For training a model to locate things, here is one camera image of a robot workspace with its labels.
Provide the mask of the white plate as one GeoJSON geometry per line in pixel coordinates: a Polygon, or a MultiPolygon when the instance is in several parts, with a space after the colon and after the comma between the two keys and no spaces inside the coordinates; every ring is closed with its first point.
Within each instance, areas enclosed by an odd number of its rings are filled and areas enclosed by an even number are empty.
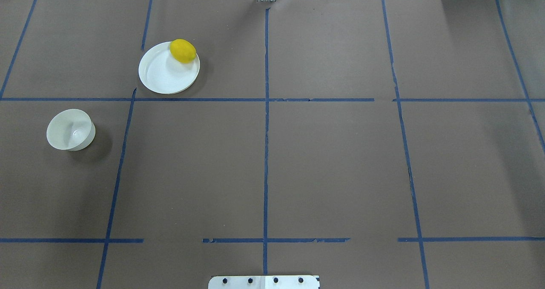
{"type": "Polygon", "coordinates": [[[172,55],[171,41],[159,43],[142,56],[138,75],[144,85],[159,94],[177,94],[188,89],[198,77],[200,60],[197,53],[192,60],[180,62],[172,55]]]}

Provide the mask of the white bowl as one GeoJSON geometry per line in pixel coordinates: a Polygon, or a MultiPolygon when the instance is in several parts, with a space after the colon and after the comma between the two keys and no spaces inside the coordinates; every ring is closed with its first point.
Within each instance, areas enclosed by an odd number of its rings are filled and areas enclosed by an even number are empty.
{"type": "Polygon", "coordinates": [[[96,127],[92,119],[79,109],[58,113],[46,130],[49,145],[61,151],[80,151],[93,142],[95,135],[96,127]]]}

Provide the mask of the yellow lemon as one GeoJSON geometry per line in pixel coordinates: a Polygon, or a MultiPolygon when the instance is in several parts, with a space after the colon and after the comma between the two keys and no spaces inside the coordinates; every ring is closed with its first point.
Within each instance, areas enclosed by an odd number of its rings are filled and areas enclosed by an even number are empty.
{"type": "Polygon", "coordinates": [[[183,64],[189,64],[197,57],[195,47],[185,39],[171,41],[169,50],[173,58],[183,64]]]}

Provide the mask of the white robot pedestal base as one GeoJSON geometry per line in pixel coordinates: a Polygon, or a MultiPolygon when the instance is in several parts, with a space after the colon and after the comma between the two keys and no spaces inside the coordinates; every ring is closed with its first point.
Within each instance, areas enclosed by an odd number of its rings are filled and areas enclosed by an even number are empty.
{"type": "Polygon", "coordinates": [[[209,289],[319,289],[319,276],[314,275],[244,275],[216,276],[209,289]]]}

